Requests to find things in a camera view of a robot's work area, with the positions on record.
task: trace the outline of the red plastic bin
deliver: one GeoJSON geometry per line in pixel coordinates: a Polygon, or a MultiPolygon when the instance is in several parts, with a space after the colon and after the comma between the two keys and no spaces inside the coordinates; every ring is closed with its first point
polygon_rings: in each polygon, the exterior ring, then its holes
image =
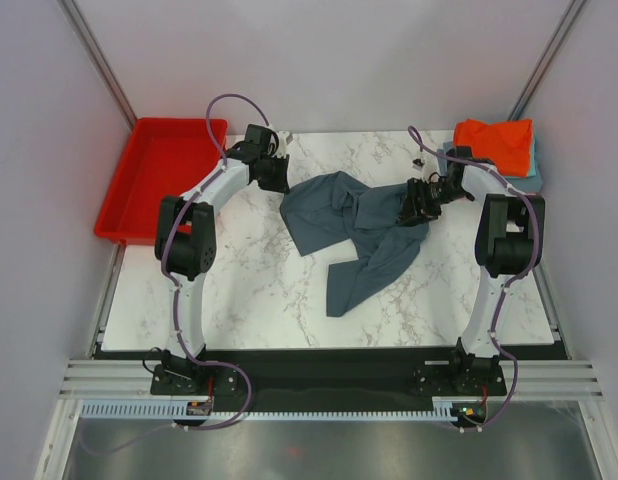
{"type": "MultiPolygon", "coordinates": [[[[227,122],[211,120],[225,144],[227,122]]],[[[109,185],[94,233],[114,243],[153,245],[165,195],[180,195],[217,165],[204,119],[141,118],[133,129],[109,185]]]]}

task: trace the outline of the dark gray garment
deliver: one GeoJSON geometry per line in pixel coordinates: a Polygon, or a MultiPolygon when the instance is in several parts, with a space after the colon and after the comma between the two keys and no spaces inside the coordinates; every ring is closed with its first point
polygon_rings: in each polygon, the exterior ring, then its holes
{"type": "Polygon", "coordinates": [[[407,182],[369,188],[344,172],[321,175],[285,195],[280,214],[300,255],[350,238],[358,260],[329,266],[327,316],[341,317],[402,275],[429,227],[400,227],[407,182]]]}

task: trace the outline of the orange cloth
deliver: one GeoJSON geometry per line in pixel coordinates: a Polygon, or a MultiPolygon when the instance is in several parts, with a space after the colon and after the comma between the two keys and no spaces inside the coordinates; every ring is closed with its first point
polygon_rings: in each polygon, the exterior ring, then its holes
{"type": "Polygon", "coordinates": [[[492,160],[502,175],[512,177],[527,176],[532,140],[531,120],[488,125],[468,119],[453,134],[454,146],[471,147],[474,157],[492,160]]]}

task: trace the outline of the gray floor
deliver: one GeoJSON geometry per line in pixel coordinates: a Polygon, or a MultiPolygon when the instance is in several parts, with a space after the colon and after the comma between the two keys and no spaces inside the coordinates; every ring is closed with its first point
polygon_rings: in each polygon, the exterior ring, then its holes
{"type": "MultiPolygon", "coordinates": [[[[90,420],[84,439],[106,449],[155,425],[90,420]]],[[[67,478],[80,480],[600,478],[575,404],[514,404],[480,434],[424,423],[249,421],[215,432],[168,429],[114,455],[78,449],[72,458],[78,474],[67,478]]]]}

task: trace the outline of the table surface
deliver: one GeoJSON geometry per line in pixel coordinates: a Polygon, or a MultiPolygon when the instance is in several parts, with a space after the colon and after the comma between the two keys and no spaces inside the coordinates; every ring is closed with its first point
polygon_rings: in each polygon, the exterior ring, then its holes
{"type": "MultiPolygon", "coordinates": [[[[422,132],[440,147],[451,131],[422,132]]],[[[231,144],[234,138],[228,139],[231,144]]],[[[289,184],[338,170],[369,186],[419,176],[421,156],[405,132],[311,133],[290,145],[289,184]]],[[[437,164],[425,155],[424,173],[437,164]]],[[[216,219],[218,253],[205,280],[203,331],[209,349],[453,345],[478,290],[473,244],[481,208],[443,207],[420,254],[393,284],[341,318],[326,316],[331,263],[357,258],[351,241],[300,257],[280,217],[282,195],[252,184],[216,219]]],[[[498,337],[504,344],[549,344],[553,336],[533,276],[511,297],[498,337]]],[[[125,251],[103,350],[164,347],[170,332],[168,284],[152,247],[125,251]]]]}

